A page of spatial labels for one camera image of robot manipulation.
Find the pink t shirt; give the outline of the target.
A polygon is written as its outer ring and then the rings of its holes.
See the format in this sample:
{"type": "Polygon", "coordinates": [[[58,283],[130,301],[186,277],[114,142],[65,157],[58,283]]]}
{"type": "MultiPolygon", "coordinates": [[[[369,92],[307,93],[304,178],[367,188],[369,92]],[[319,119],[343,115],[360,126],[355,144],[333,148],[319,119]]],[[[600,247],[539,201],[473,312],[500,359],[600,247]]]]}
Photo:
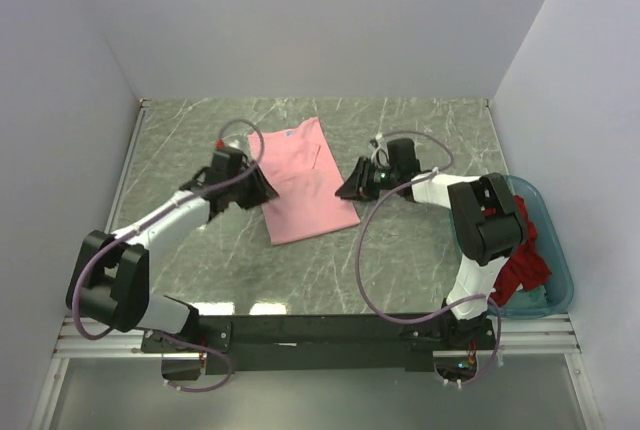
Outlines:
{"type": "Polygon", "coordinates": [[[295,128],[248,136],[251,155],[265,144],[260,169],[279,197],[262,206],[273,245],[288,244],[357,226],[354,206],[335,196],[344,183],[313,117],[295,128]]]}

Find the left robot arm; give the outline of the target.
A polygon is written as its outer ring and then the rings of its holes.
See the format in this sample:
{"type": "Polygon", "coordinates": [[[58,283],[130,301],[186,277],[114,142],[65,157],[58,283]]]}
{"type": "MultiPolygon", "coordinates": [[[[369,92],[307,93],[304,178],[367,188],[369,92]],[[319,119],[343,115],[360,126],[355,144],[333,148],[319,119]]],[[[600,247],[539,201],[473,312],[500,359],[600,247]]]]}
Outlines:
{"type": "Polygon", "coordinates": [[[168,334],[186,344],[201,339],[194,306],[155,295],[150,270],[162,251],[210,223],[232,204],[249,210],[278,198],[257,160],[221,145],[209,165],[142,219],[113,233],[88,234],[66,295],[75,327],[87,340],[134,329],[168,334]]]}

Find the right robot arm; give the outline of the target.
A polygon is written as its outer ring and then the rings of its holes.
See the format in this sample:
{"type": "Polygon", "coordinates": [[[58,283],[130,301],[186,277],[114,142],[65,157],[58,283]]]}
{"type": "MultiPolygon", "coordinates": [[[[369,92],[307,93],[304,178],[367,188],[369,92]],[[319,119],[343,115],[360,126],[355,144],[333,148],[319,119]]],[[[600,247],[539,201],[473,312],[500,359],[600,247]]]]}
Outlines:
{"type": "Polygon", "coordinates": [[[386,199],[399,195],[407,201],[435,205],[450,211],[455,239],[462,252],[454,286],[441,309],[422,317],[400,318],[384,313],[371,301],[361,277],[361,251],[356,251],[355,276],[369,309],[398,325],[436,322],[441,338],[464,345],[479,335],[487,310],[497,303],[491,296],[498,275],[509,257],[526,242],[528,228],[505,177],[489,173],[479,177],[456,176],[444,168],[421,168],[414,141],[398,131],[370,141],[372,155],[358,159],[335,196],[345,201],[375,203],[362,224],[362,243],[373,216],[386,199]]]}

